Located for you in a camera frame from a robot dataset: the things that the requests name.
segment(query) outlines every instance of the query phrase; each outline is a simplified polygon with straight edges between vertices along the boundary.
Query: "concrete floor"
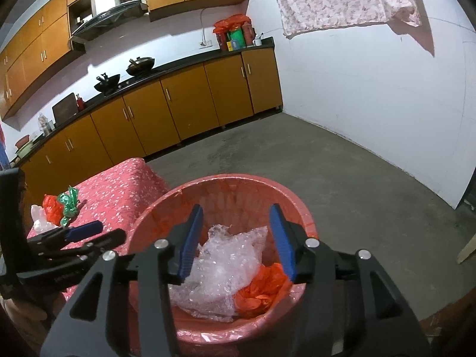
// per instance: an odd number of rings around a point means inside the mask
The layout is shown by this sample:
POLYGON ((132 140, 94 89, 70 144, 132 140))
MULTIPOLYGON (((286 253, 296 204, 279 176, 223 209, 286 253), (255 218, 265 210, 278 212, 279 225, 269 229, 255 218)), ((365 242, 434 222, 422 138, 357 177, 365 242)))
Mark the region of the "concrete floor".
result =
POLYGON ((307 205, 333 249, 369 249, 418 319, 476 285, 476 256, 456 256, 476 215, 453 210, 421 183, 345 139, 286 114, 226 130, 149 162, 171 187, 217 173, 277 181, 307 205))

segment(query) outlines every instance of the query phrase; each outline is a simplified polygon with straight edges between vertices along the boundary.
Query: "countertop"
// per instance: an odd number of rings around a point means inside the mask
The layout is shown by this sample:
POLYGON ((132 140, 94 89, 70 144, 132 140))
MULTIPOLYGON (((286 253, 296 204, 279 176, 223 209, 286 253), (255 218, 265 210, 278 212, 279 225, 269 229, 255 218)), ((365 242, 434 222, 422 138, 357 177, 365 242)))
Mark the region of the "countertop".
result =
POLYGON ((186 68, 195 64, 207 62, 209 60, 217 60, 217 59, 222 59, 224 57, 230 57, 236 54, 241 54, 244 51, 251 51, 254 49, 262 49, 262 48, 274 48, 273 37, 268 37, 266 39, 263 39, 262 42, 263 42, 263 45, 261 46, 242 48, 236 51, 225 52, 219 49, 214 49, 212 51, 195 54, 192 56, 175 60, 170 63, 166 63, 164 65, 160 65, 158 67, 153 68, 148 75, 135 76, 135 77, 131 76, 130 78, 120 82, 118 85, 118 89, 116 91, 108 93, 107 95, 100 93, 96 95, 95 97, 91 98, 90 100, 86 101, 85 102, 87 106, 86 109, 78 112, 76 115, 72 116, 70 119, 68 119, 66 122, 62 123, 61 125, 56 125, 56 128, 51 132, 51 134, 49 134, 47 137, 42 138, 40 141, 38 141, 33 146, 32 150, 25 157, 23 157, 20 161, 16 163, 15 167, 19 167, 24 162, 28 161, 29 158, 32 157, 36 151, 38 151, 47 141, 49 141, 53 136, 55 136, 61 130, 65 129, 66 127, 68 127, 74 121, 77 121, 81 117, 91 113, 96 108, 103 105, 104 103, 110 100, 116 99, 119 96, 122 96, 123 94, 125 94, 126 92, 135 90, 148 82, 157 80, 160 77, 167 75, 168 73, 179 71, 182 68, 186 68))

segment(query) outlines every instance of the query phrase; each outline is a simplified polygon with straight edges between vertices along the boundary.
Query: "clear plastic bag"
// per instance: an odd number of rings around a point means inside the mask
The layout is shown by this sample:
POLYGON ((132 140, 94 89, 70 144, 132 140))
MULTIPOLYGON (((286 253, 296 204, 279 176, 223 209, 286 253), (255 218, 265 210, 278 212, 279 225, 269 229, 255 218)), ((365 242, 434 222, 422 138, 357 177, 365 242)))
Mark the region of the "clear plastic bag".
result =
POLYGON ((56 225, 46 220, 45 210, 41 206, 32 205, 31 213, 33 229, 37 234, 42 234, 43 232, 48 232, 57 228, 56 225))
POLYGON ((210 228, 190 276, 181 286, 169 286, 171 303, 197 318, 231 322, 236 315, 233 295, 258 273, 266 235, 267 227, 234 236, 226 226, 210 228))

